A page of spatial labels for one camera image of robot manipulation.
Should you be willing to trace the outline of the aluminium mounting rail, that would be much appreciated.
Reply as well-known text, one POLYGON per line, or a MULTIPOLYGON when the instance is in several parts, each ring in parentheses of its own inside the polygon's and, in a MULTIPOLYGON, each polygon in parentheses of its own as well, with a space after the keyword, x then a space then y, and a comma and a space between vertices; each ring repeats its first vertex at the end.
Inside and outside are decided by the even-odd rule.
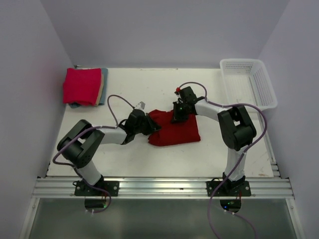
MULTIPOLYGON (((77 177, 37 179, 34 198, 75 198, 77 177)), ((209 199, 218 180, 205 177, 152 178, 107 177, 105 181, 117 194, 116 199, 209 199)), ((245 184, 229 194, 215 193, 215 199, 292 199, 294 193, 288 179, 248 178, 245 184)))

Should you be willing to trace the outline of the dark red t shirt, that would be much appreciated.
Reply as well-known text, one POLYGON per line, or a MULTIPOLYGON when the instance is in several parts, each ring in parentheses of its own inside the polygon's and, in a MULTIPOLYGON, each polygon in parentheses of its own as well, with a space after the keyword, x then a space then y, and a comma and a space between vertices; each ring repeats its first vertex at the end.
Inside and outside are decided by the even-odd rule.
POLYGON ((148 137, 149 144, 153 146, 164 147, 199 142, 201 140, 195 115, 190 115, 185 122, 177 123, 171 122, 173 111, 153 110, 149 115, 151 119, 161 126, 159 131, 148 137))

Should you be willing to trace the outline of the white perforated plastic basket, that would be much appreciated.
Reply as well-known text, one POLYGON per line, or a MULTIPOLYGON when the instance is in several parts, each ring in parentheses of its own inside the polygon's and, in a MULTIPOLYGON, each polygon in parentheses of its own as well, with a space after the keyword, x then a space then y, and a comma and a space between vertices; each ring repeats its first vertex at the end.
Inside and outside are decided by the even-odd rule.
POLYGON ((228 103, 247 103, 262 111, 277 107, 277 97, 261 60, 223 59, 220 69, 228 103))

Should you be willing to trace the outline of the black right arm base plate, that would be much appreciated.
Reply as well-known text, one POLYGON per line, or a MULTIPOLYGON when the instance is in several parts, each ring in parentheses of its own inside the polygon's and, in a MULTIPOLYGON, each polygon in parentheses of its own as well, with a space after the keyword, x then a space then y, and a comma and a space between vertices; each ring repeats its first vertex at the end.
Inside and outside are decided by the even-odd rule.
POLYGON ((214 197, 250 197, 252 196, 250 184, 248 181, 243 181, 239 183, 228 182, 226 181, 220 187, 222 181, 214 178, 213 180, 206 181, 206 190, 208 197, 214 192, 216 188, 216 192, 214 193, 214 197))

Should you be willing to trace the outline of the folded tan t shirt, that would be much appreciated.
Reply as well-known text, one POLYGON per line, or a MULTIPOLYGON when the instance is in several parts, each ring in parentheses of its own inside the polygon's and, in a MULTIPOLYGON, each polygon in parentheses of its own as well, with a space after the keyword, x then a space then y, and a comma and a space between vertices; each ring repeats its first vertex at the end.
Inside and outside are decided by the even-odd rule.
POLYGON ((102 91, 103 91, 103 87, 104 87, 104 74, 101 73, 101 84, 99 87, 99 91, 98 91, 98 95, 96 98, 96 102, 95 102, 95 106, 97 106, 100 102, 101 96, 102 96, 102 91))

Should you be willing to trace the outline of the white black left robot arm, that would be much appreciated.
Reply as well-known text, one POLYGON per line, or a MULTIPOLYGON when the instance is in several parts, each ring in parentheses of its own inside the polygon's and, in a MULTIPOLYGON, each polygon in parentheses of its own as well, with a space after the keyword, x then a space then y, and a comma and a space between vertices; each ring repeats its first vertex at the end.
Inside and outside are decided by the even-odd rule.
POLYGON ((133 110, 116 127, 92 126, 87 120, 78 121, 57 145, 53 163, 67 165, 81 178, 74 182, 75 196, 112 197, 118 195, 119 182, 106 181, 93 162, 101 144, 126 145, 137 134, 151 135, 161 129, 143 110, 133 110))

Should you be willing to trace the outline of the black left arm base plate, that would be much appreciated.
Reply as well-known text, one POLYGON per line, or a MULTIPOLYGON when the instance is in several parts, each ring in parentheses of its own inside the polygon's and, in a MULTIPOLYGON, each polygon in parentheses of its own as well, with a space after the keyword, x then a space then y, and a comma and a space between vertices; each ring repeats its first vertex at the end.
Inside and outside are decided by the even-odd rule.
POLYGON ((75 186, 74 195, 84 197, 97 197, 110 195, 116 197, 119 192, 120 182, 119 181, 99 181, 94 186, 89 186, 83 181, 74 181, 75 186))

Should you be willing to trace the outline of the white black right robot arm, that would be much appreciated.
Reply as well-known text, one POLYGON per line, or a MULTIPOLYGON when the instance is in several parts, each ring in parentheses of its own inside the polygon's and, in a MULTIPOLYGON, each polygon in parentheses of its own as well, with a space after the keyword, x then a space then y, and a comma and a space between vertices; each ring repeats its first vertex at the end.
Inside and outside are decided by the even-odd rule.
POLYGON ((246 149, 257 135, 252 120, 242 105, 223 106, 197 97, 191 87, 177 88, 177 101, 173 102, 172 123, 185 122, 194 116, 204 116, 219 123, 224 144, 227 146, 227 164, 222 181, 206 182, 208 196, 236 196, 249 186, 244 166, 246 149))

